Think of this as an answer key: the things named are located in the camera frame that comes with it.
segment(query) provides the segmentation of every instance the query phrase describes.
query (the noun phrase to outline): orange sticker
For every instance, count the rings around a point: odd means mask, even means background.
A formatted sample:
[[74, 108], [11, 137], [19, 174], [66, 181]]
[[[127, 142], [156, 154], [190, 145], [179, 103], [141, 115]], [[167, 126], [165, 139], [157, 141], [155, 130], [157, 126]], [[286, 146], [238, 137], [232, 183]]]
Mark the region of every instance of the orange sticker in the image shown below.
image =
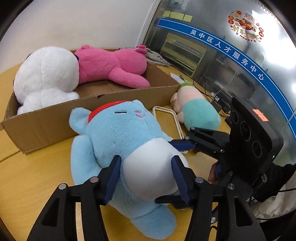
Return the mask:
[[262, 121], [268, 121], [268, 119], [263, 115], [263, 113], [258, 109], [253, 109], [253, 111], [259, 116]]

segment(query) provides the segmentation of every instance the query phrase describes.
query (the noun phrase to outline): yellow sticky note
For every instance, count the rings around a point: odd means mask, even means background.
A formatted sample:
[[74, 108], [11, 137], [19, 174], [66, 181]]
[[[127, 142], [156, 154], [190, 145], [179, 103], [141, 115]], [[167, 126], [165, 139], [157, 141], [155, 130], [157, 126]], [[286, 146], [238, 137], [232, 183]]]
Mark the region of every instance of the yellow sticky note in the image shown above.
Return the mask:
[[176, 13], [176, 12], [171, 12], [171, 13], [170, 13], [170, 18], [175, 18], [175, 19], [177, 19], [177, 13]]
[[177, 13], [177, 19], [183, 20], [184, 14], [183, 13]]
[[185, 14], [184, 18], [183, 18], [183, 21], [186, 21], [186, 22], [191, 22], [191, 19], [192, 19], [192, 16], [191, 15], [187, 15]]
[[169, 17], [170, 16], [170, 11], [165, 11], [163, 13], [163, 17]]

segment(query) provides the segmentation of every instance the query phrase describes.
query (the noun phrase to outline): new year sticker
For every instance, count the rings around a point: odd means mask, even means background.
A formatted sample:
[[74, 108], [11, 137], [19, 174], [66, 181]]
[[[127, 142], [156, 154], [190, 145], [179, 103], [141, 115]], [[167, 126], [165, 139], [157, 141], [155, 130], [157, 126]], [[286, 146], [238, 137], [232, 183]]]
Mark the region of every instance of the new year sticker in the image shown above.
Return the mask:
[[264, 30], [252, 14], [241, 10], [233, 11], [228, 16], [231, 29], [242, 39], [261, 42]]

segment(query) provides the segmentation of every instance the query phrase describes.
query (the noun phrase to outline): blue plush toy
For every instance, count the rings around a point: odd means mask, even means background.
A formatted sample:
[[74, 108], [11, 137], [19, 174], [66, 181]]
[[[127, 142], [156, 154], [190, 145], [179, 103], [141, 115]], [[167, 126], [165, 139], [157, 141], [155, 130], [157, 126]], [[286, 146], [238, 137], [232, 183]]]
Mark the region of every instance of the blue plush toy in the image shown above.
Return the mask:
[[113, 102], [91, 112], [76, 108], [69, 120], [75, 137], [71, 172], [76, 185], [97, 176], [114, 155], [122, 158], [120, 177], [109, 202], [147, 237], [165, 239], [176, 220], [166, 205], [155, 199], [177, 191], [171, 158], [185, 157], [168, 141], [155, 117], [138, 101]]

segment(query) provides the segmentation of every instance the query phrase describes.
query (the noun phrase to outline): wooden table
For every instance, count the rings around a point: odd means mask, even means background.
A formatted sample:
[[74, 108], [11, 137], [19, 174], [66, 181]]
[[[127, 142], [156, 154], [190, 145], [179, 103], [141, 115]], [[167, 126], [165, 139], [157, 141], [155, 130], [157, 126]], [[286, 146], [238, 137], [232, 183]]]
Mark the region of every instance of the wooden table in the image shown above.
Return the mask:
[[[12, 80], [19, 66], [0, 75], [0, 117], [4, 115], [8, 99], [12, 93]], [[161, 67], [166, 73], [180, 75], [173, 67]], [[178, 138], [172, 116], [156, 112], [162, 129], [173, 138]], [[229, 132], [224, 121], [220, 131]], [[73, 138], [61, 141], [30, 154], [18, 151], [4, 131], [0, 132], [0, 217], [16, 241], [25, 241], [48, 198], [60, 183], [73, 185], [70, 173], [70, 150]], [[207, 178], [215, 159], [189, 151], [186, 155], [190, 167], [197, 176]], [[167, 241], [183, 241], [188, 229], [191, 210], [175, 210], [177, 228]], [[80, 207], [77, 205], [78, 240], [83, 240]], [[113, 207], [102, 207], [102, 215], [110, 241], [153, 240], [144, 237], [130, 221]], [[212, 229], [210, 240], [215, 240]]]

